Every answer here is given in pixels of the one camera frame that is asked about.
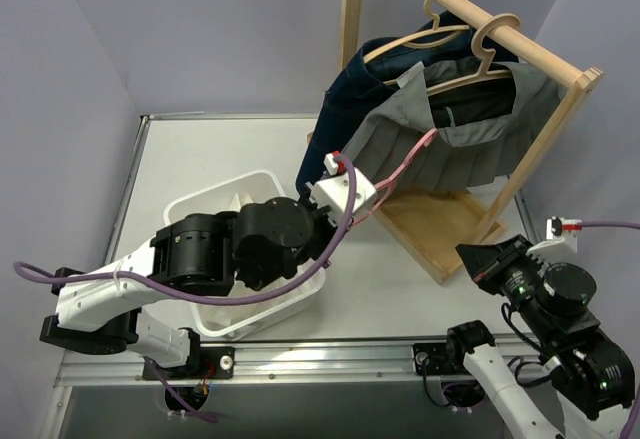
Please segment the pink plastic hanger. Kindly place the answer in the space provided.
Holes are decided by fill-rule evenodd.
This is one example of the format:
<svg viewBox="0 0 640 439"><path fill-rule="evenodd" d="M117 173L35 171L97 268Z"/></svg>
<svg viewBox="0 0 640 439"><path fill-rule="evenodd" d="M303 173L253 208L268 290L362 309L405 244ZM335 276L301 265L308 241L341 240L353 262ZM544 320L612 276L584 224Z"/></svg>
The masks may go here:
<svg viewBox="0 0 640 439"><path fill-rule="evenodd" d="M379 197L375 199L373 205L367 210L367 212L357 219L354 219L352 222L353 226L357 226L358 224L364 222L369 217L371 217L381 206L382 204L389 198L389 196L394 192L399 177L404 173L404 171L411 165L414 160L416 154L423 148L428 147L434 138L437 136L438 131L436 128L431 128L427 131L408 151L402 162L398 165L398 167L384 180L375 184L376 192Z"/></svg>

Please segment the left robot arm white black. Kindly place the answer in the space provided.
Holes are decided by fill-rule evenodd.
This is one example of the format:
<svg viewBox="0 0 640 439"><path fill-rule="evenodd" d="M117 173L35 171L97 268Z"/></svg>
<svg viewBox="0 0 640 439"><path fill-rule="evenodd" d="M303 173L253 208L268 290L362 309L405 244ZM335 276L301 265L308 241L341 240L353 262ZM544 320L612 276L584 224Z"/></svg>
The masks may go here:
<svg viewBox="0 0 640 439"><path fill-rule="evenodd" d="M40 339L86 355L133 351L190 378L202 364L199 335L154 318L146 306L178 299L242 307L288 296L327 265L357 198L331 204L275 197L237 211L193 213L94 272L40 272L57 296Z"/></svg>

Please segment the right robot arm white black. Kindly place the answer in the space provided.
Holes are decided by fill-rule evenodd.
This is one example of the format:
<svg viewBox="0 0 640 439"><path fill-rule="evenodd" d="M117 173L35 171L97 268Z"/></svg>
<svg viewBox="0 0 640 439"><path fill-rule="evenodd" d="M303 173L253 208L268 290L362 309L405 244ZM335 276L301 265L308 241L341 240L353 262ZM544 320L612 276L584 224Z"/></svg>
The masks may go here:
<svg viewBox="0 0 640 439"><path fill-rule="evenodd" d="M479 320L450 328L444 359L469 373L515 438L627 438L639 417L635 371L588 306L597 291L583 268L535 256L518 235L495 245L460 244L456 251L474 284L504 298L505 322L518 313L535 341L544 379L553 386L564 425L555 427L531 400L531 382L510 366Z"/></svg>

